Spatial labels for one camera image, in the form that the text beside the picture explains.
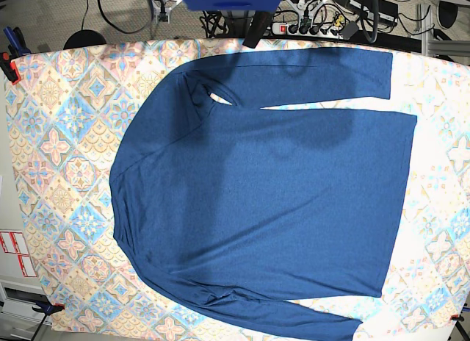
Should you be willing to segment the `red black clamp left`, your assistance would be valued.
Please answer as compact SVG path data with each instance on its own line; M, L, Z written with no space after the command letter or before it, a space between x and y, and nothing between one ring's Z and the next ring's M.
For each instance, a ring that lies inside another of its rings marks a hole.
M1 53L1 69L12 85L16 85L20 82L21 76L18 67L7 52Z

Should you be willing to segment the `blue clamp upper left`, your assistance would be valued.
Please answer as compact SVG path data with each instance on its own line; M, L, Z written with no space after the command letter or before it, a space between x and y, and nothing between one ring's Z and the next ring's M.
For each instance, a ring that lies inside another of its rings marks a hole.
M23 33L19 27L7 26L3 31L9 41L8 49L14 58L31 54L31 51L26 47Z

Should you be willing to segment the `white power strip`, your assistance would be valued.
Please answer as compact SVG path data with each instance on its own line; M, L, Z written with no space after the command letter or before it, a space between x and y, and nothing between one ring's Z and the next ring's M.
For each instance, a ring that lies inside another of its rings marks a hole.
M318 37L322 39L342 40L343 36L336 26L303 26L299 24L273 23L271 33L274 36Z

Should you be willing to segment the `patterned tile tablecloth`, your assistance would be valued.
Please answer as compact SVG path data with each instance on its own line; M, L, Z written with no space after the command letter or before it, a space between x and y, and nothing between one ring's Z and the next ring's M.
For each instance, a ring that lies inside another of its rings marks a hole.
M1 192L24 223L21 270L52 302L55 331L148 340L264 340L265 335L199 315L155 293L113 240L109 171L120 140L155 86L201 57L241 52L237 39L163 40L33 54L7 80L6 118L15 192ZM397 51L388 102L337 101L414 114L416 149L396 251L380 298L311 299L321 312L357 317L357 340L445 340L469 295L469 68Z

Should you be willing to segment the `blue long-sleeve T-shirt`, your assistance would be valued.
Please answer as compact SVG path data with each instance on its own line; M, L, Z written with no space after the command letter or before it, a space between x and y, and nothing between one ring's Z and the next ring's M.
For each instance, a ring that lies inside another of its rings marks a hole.
M300 299L381 296L417 118L299 104L391 95L393 56L246 52L169 72L109 175L114 238L165 297L244 329L351 340Z

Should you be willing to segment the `black center post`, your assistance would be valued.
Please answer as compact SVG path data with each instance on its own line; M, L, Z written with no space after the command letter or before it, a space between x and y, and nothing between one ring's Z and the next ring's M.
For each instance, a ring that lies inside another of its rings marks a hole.
M273 15L273 12L256 11L242 45L250 49L257 47L267 27L271 24Z

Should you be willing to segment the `black clamp lower left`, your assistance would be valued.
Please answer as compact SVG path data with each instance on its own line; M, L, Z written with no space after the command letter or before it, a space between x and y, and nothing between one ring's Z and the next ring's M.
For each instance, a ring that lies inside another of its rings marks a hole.
M61 312L65 309L65 306L62 304L51 304L50 302L36 301L35 305L32 307L32 310L35 312L42 313L46 316L51 316L55 313Z

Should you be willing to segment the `red white label stickers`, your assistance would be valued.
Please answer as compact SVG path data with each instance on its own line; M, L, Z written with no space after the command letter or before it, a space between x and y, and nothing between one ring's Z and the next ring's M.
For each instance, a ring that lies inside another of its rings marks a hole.
M22 231L1 230L1 275L13 278L37 276Z

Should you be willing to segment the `black clamp lower right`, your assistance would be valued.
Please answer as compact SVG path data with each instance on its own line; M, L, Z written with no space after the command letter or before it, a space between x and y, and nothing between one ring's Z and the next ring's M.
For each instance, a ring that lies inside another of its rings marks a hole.
M463 322L465 319L462 315L453 315L451 316L452 321Z

